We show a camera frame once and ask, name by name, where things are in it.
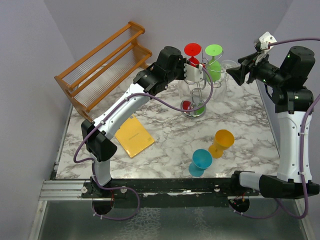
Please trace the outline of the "clear champagne flute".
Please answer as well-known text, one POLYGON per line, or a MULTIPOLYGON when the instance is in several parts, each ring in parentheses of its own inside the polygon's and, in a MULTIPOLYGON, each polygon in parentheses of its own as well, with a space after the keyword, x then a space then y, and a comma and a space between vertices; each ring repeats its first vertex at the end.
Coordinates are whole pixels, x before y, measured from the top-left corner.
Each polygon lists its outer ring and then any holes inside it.
POLYGON ((221 77, 220 80, 213 82, 214 91, 213 99, 217 102, 222 102, 227 92, 227 82, 231 77, 226 70, 230 68, 236 68, 238 63, 233 60, 223 60, 221 63, 221 77))
POLYGON ((192 98, 190 85, 184 80, 178 81, 178 94, 182 101, 190 101, 192 98))

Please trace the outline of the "red plastic wine glass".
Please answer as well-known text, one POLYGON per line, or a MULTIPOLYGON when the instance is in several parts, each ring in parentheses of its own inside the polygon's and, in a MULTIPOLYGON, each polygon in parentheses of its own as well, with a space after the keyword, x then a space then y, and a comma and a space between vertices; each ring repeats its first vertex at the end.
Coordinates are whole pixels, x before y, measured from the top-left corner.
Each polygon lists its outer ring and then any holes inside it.
POLYGON ((184 47, 184 53, 189 56, 189 62, 191 65, 199 65, 200 61, 196 58, 197 55, 200 54, 200 52, 202 51, 202 47, 195 42, 192 43, 188 43, 185 47, 184 47))

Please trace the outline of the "green plastic wine glass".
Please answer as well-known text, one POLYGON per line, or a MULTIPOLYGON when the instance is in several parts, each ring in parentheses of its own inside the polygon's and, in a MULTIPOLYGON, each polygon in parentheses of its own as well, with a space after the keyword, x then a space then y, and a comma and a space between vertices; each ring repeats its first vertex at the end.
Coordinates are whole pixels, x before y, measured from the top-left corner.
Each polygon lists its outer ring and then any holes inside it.
POLYGON ((211 60, 208 60, 202 54, 202 61, 206 65, 208 74, 205 74, 206 80, 210 83, 210 77, 213 82, 220 80, 221 78, 221 64, 218 59, 223 55, 223 48, 219 44, 208 45, 204 52, 211 57, 211 60))

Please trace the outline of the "orange plastic wine glass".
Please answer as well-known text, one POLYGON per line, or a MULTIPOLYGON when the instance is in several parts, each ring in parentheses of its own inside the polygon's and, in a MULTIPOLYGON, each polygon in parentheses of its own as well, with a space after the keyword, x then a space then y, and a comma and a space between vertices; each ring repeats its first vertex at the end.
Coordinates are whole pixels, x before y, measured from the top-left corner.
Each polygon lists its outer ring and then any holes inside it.
POLYGON ((208 151, 214 159, 221 158, 224 151, 230 148, 234 142, 235 137, 230 131, 226 129, 218 130, 208 151))

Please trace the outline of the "blue plastic wine glass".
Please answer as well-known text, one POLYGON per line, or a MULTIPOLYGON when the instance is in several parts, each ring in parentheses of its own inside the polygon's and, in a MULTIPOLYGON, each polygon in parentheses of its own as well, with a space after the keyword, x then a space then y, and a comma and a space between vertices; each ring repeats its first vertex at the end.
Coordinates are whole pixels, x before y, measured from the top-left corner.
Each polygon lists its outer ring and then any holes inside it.
POLYGON ((192 154, 188 171, 193 177, 201 177, 205 170, 211 166, 212 162, 212 155, 207 150, 197 149, 192 154))

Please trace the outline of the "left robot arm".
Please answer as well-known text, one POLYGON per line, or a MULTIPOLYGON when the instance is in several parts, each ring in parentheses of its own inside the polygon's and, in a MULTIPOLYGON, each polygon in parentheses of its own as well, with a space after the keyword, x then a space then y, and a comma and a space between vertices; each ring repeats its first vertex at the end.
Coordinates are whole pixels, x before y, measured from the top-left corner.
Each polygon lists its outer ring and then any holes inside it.
POLYGON ((110 159, 117 151, 111 140, 115 133, 136 110, 166 90, 169 83, 184 80, 185 63, 179 49, 165 46, 156 62, 138 72, 128 90, 110 109, 93 121, 82 122, 82 137, 92 156, 93 191, 97 196, 106 197, 111 190, 110 159))

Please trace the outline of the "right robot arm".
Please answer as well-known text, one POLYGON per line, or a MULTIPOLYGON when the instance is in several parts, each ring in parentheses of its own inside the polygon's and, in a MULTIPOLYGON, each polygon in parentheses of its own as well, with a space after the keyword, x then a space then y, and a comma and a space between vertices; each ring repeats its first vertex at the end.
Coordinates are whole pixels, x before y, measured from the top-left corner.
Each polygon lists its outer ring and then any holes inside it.
POLYGON ((239 86, 257 80, 272 88, 270 99, 275 104, 280 129, 279 167, 275 176, 235 171, 233 176, 237 179, 230 182, 229 189, 236 196, 253 189, 265 198, 277 199, 318 195, 320 186, 312 181, 307 137, 314 96, 304 86, 316 62, 315 54, 306 47, 293 46, 280 67, 270 64, 267 55, 260 56, 257 52, 242 57, 238 67, 226 72, 239 86))

